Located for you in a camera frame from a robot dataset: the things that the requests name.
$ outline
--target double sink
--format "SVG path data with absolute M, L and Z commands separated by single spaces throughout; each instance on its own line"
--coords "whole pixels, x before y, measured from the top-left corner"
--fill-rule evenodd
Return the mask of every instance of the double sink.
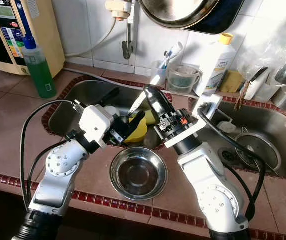
M 91 78 L 77 83 L 65 97 L 68 100 L 77 99 L 85 105 L 91 105 L 101 99 L 104 95 L 110 92 L 115 87 L 119 88 L 118 96 L 109 99 L 107 106 L 113 106 L 119 109 L 121 115 L 128 113 L 132 103 L 141 93 L 141 90 L 125 85 L 115 85 L 110 82 L 105 82 L 99 79 Z M 257 108 L 250 106 L 242 106 L 241 110 L 234 111 L 233 104 L 222 102 L 219 109 L 226 115 L 232 118 L 232 124 L 237 128 L 230 135 L 234 138 L 241 132 L 242 127 L 246 128 L 250 133 L 258 133 L 264 138 L 268 139 L 278 150 L 282 164 L 277 170 L 280 176 L 286 176 L 286 116 L 279 112 L 269 110 L 266 108 Z M 139 110 L 146 111 L 150 109 L 147 102 L 144 101 Z M 52 114 L 48 121 L 48 126 L 56 135 L 65 135 L 71 130 L 79 130 L 78 122 L 80 115 L 75 112 L 69 104 L 61 104 Z M 216 114 L 213 117 L 213 122 L 219 123 L 223 118 Z M 197 132 L 200 140 L 208 142 L 211 147 L 217 152 L 222 161 L 237 161 L 238 157 L 234 148 L 222 140 L 219 136 L 213 133 L 209 128 L 203 128 Z M 154 149 L 161 144 L 153 126 L 149 126 L 147 134 L 142 143 L 143 146 Z

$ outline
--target green dish soap bottle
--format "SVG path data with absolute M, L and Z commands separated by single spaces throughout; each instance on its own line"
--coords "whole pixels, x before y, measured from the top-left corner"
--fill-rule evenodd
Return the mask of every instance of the green dish soap bottle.
M 32 36 L 25 36 L 23 42 L 22 53 L 38 95 L 43 99 L 54 97 L 56 89 L 42 48 L 36 46 Z

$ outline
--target white bottle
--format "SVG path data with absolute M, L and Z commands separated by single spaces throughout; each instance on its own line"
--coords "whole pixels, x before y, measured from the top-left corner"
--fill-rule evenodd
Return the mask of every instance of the white bottle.
M 233 35 L 222 33 L 219 40 L 208 47 L 206 56 L 203 56 L 199 66 L 202 77 L 193 88 L 198 96 L 215 93 L 224 72 L 229 68 L 236 53 L 230 45 L 232 39 Z

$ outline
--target display screen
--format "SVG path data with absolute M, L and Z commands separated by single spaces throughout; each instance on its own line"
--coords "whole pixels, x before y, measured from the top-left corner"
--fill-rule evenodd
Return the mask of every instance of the display screen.
M 10 6 L 0 6 L 0 18 L 15 19 L 13 10 Z

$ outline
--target blue bottle cap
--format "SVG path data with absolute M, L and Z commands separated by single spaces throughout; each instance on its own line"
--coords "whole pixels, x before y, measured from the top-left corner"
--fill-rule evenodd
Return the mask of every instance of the blue bottle cap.
M 26 47 L 26 49 L 35 49 L 36 43 L 32 36 L 25 36 L 23 37 L 23 43 Z

